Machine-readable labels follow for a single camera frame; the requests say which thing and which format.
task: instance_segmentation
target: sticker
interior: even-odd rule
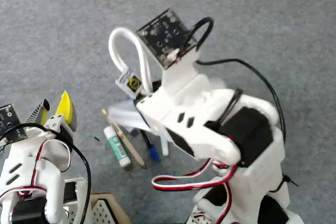
[[[142,82],[129,68],[120,75],[116,80],[116,84],[133,99],[137,97],[142,89]]]

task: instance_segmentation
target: gray table surface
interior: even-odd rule
[[[108,54],[110,32],[117,26],[136,30],[168,7],[188,27],[204,16],[215,19],[203,60],[242,58],[269,79],[287,122],[283,170],[300,185],[289,186],[290,209],[305,223],[334,223],[336,0],[0,0],[0,104],[14,103],[24,121],[44,98],[55,111],[66,89],[77,108],[76,144],[91,165],[93,192],[112,192],[134,223],[184,221],[194,192],[163,193],[152,189],[150,180],[163,173],[184,174],[200,162],[171,146],[170,156],[154,163],[136,138],[148,170],[135,165],[125,171],[104,139],[107,124],[100,113],[126,98],[114,84],[118,71]],[[138,70],[129,45],[120,39],[120,53]],[[153,61],[151,66],[158,78],[159,68]],[[199,69],[271,101],[264,84],[244,67]],[[68,176],[85,175],[74,156]]]

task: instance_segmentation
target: glue stick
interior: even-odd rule
[[[124,147],[122,146],[118,135],[116,134],[115,130],[112,126],[106,127],[104,129],[104,133],[110,145],[114,151],[115,156],[117,157],[119,164],[121,167],[126,167],[131,164],[131,160],[128,157]]]

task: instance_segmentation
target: small circuit board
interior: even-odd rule
[[[0,107],[0,136],[15,125],[19,125],[20,120],[16,115],[12,104]],[[16,129],[8,133],[4,139],[0,141],[0,146],[13,144],[15,142],[27,139],[24,129]]]
[[[189,32],[179,17],[168,9],[141,27],[136,34],[154,54],[163,69],[168,69],[174,64],[174,61],[167,58],[168,55],[185,43]],[[197,41],[194,38],[188,41],[179,56],[180,59],[196,44]]]

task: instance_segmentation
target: pen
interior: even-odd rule
[[[143,139],[145,140],[146,142],[146,145],[152,155],[152,158],[155,160],[155,161],[160,161],[160,158],[159,158],[159,155],[158,153],[156,152],[156,149],[155,149],[155,146],[154,144],[152,143],[152,141],[150,140],[150,138],[148,137],[147,133],[144,131],[144,130],[139,130]]]
[[[129,152],[132,154],[134,159],[141,165],[143,168],[146,168],[146,164],[140,154],[136,151],[130,140],[125,136],[125,134],[121,131],[121,129],[114,123],[112,123],[110,117],[107,114],[107,111],[105,109],[101,110],[103,114],[105,115],[106,121],[111,124],[115,132],[117,133],[118,137],[122,141],[122,143],[126,146],[126,148],[129,150]]]
[[[163,156],[168,156],[169,155],[169,148],[168,148],[168,141],[165,137],[160,137],[161,141],[161,149],[162,149],[162,154]]]

